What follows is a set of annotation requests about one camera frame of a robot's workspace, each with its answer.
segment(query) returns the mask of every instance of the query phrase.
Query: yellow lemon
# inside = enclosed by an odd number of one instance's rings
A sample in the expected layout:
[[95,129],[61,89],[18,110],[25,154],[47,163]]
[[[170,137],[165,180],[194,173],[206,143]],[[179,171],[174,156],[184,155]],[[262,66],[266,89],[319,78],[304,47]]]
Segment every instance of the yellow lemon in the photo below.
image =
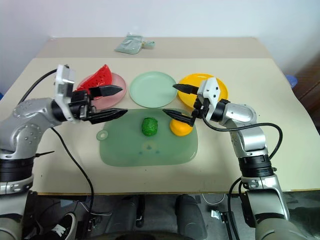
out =
[[183,137],[192,132],[192,126],[188,124],[172,119],[170,122],[170,129],[174,135],[178,137]]

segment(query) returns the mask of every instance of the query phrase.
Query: green cutting board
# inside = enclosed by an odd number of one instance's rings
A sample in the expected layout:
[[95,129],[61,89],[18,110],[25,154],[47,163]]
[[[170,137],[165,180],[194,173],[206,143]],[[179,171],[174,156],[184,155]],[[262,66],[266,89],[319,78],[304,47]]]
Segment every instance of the green cutting board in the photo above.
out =
[[[142,122],[150,117],[158,121],[157,134],[145,136]],[[191,161],[198,150],[196,126],[187,136],[176,136],[170,130],[171,120],[160,108],[146,108],[130,109],[122,117],[106,122],[96,136],[100,141],[101,160],[115,167],[176,165]]]

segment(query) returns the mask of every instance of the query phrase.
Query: white wall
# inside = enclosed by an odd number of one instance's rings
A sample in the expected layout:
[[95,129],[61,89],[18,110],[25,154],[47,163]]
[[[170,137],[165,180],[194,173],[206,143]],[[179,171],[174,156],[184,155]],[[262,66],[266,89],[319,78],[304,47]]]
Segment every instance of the white wall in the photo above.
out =
[[257,37],[286,74],[320,52],[319,0],[0,0],[0,92],[52,37]]

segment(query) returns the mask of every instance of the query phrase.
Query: pink plate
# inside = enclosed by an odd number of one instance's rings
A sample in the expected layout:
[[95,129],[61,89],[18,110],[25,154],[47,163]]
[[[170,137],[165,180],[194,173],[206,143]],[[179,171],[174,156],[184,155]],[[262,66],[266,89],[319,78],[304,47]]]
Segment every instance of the pink plate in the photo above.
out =
[[[125,80],[118,74],[112,72],[112,85],[119,86],[123,88],[122,91],[116,93],[112,96],[103,96],[103,97],[97,97],[92,101],[92,104],[96,107],[97,110],[104,110],[109,109],[112,106],[116,105],[121,101],[121,99],[125,96],[127,91],[127,85]],[[84,80],[80,82],[78,86],[80,86],[84,81],[86,81],[89,77],[86,77]]]

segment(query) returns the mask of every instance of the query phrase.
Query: toy green vegetable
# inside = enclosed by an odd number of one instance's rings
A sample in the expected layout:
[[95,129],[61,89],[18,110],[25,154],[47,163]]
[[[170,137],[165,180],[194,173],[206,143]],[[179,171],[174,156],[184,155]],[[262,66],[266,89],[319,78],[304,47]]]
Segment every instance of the toy green vegetable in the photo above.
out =
[[142,122],[142,133],[147,137],[156,135],[158,131],[158,121],[153,117],[146,117]]

